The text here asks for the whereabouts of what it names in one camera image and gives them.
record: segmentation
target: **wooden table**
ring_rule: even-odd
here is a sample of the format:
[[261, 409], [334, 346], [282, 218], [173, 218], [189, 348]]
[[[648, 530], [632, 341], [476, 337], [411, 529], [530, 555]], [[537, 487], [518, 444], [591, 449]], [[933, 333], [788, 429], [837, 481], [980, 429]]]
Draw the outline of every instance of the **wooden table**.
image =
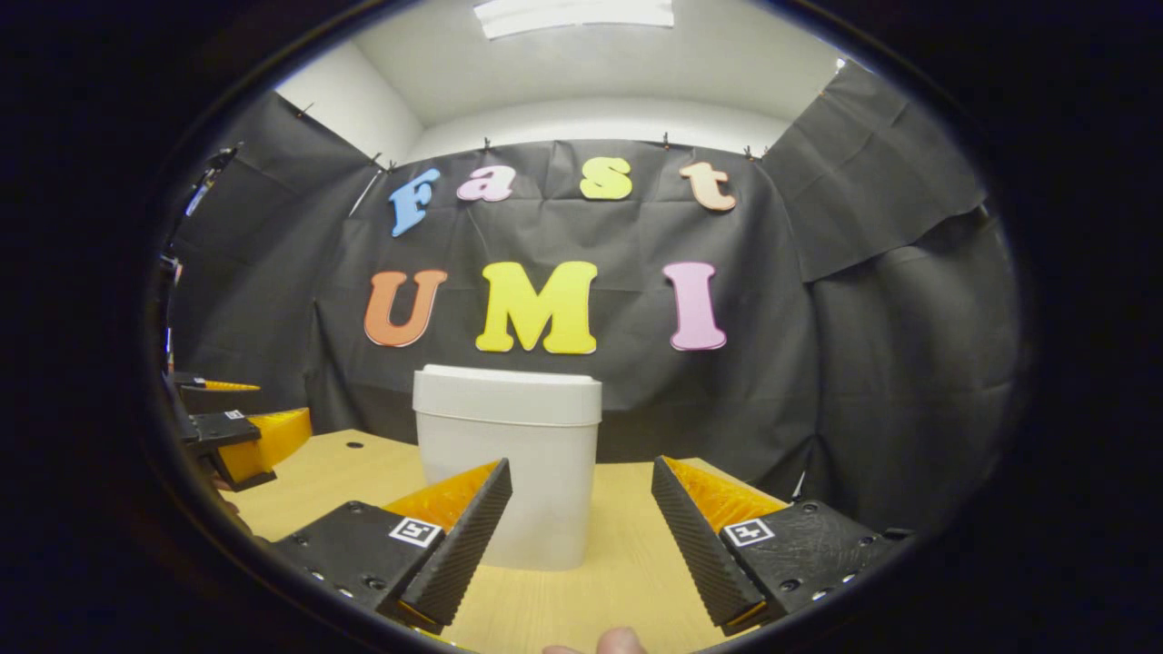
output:
[[[685, 461], [732, 478], [700, 460]], [[556, 573], [477, 568], [441, 638], [485, 654], [540, 654], [545, 645], [591, 652], [601, 632], [622, 625], [633, 626], [651, 654], [726, 640], [650, 495], [652, 465], [599, 464], [585, 563]], [[344, 502], [381, 506], [426, 485], [416, 446], [350, 429], [312, 438], [276, 474], [278, 479], [242, 493], [223, 492], [267, 540]]]

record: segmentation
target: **yellow letter m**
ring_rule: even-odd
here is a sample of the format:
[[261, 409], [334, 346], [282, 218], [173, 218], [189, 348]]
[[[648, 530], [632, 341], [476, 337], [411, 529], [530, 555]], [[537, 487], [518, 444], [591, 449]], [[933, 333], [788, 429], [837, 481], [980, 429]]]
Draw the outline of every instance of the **yellow letter m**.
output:
[[545, 351], [552, 354], [590, 354], [598, 349], [598, 341], [590, 335], [590, 282], [598, 276], [598, 266], [584, 261], [562, 263], [538, 294], [520, 263], [492, 263], [481, 271], [488, 279], [488, 312], [485, 333], [477, 336], [477, 349], [508, 351], [513, 336], [508, 321], [521, 340], [521, 347], [531, 350], [552, 319], [545, 336]]

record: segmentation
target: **white ceiling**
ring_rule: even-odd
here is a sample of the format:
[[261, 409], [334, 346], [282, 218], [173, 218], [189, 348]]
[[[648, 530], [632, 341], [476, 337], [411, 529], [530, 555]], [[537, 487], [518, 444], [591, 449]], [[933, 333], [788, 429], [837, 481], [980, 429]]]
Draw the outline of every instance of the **white ceiling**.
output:
[[673, 29], [582, 26], [490, 42], [480, 0], [426, 0], [355, 38], [426, 127], [525, 102], [675, 99], [794, 120], [834, 48], [747, 0], [673, 0]]

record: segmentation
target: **white wall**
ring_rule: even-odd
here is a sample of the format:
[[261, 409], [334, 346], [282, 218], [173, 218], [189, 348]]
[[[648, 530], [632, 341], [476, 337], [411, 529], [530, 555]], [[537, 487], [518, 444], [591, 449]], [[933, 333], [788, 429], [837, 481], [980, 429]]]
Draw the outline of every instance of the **white wall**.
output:
[[406, 162], [484, 147], [529, 141], [629, 138], [702, 145], [756, 155], [790, 123], [751, 112], [673, 100], [590, 98], [515, 105], [456, 119], [424, 130]]
[[404, 98], [379, 74], [355, 43], [348, 42], [280, 84], [276, 91], [377, 163], [409, 161], [423, 131]]

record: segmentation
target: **orange letter u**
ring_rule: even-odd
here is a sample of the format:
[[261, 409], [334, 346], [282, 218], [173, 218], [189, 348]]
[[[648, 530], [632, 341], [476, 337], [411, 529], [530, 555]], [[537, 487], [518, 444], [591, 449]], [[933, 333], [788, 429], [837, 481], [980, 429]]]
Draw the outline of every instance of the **orange letter u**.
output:
[[395, 291], [408, 280], [402, 272], [380, 272], [371, 278], [371, 299], [364, 314], [364, 333], [377, 346], [402, 348], [416, 342], [428, 329], [428, 319], [436, 301], [436, 286], [448, 279], [443, 270], [416, 272], [416, 300], [412, 305], [412, 318], [397, 327], [392, 325], [392, 301]]

